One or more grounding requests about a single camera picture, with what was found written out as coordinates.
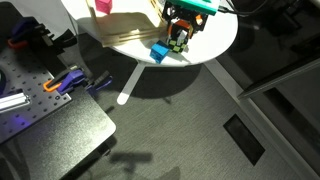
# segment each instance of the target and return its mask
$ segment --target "red object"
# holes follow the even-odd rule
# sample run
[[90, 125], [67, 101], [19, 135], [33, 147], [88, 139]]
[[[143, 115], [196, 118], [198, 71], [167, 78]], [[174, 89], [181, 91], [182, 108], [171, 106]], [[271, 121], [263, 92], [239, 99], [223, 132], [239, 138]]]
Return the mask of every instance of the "red object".
[[104, 12], [106, 14], [111, 13], [112, 0], [95, 0], [97, 11]]

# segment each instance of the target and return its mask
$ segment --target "white wall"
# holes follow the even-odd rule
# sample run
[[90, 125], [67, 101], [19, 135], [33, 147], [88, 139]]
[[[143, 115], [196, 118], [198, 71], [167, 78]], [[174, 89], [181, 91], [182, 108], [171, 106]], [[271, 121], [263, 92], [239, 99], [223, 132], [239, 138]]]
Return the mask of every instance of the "white wall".
[[74, 32], [60, 0], [0, 0], [11, 2], [23, 16], [34, 16], [58, 37], [65, 30]]

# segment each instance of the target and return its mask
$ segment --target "cable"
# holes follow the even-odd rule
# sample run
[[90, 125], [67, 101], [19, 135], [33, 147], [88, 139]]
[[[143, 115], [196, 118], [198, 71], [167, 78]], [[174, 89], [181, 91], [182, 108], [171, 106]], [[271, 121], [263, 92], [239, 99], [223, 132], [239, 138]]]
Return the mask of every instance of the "cable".
[[261, 3], [259, 5], [259, 7], [257, 7], [255, 10], [250, 11], [250, 12], [240, 12], [235, 8], [235, 6], [230, 2], [230, 0], [226, 0], [226, 1], [230, 5], [230, 7], [233, 9], [233, 11], [224, 7], [224, 6], [219, 6], [219, 9], [218, 9], [219, 12], [236, 14], [239, 16], [250, 16], [250, 15], [257, 13], [257, 11], [260, 10], [264, 5], [266, 5], [269, 0], [265, 0], [263, 3]]

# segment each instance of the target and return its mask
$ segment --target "black panel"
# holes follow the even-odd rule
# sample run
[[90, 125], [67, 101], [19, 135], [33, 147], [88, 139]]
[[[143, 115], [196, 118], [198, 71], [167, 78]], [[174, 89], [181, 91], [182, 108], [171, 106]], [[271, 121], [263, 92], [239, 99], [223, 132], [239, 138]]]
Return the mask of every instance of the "black panel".
[[233, 140], [238, 144], [249, 161], [255, 165], [265, 149], [243, 124], [237, 115], [234, 115], [223, 127], [228, 131]]

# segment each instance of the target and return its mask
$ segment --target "black table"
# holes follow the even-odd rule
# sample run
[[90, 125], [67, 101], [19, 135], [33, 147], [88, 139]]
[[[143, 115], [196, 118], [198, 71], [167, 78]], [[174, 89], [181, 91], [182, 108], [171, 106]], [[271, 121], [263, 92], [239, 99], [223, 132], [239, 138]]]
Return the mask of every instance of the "black table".
[[[21, 17], [8, 2], [0, 12], [13, 19], [1, 24], [0, 18], [2, 28]], [[70, 96], [63, 108], [0, 145], [0, 179], [60, 179], [114, 133], [115, 124], [87, 92], [78, 88]]]

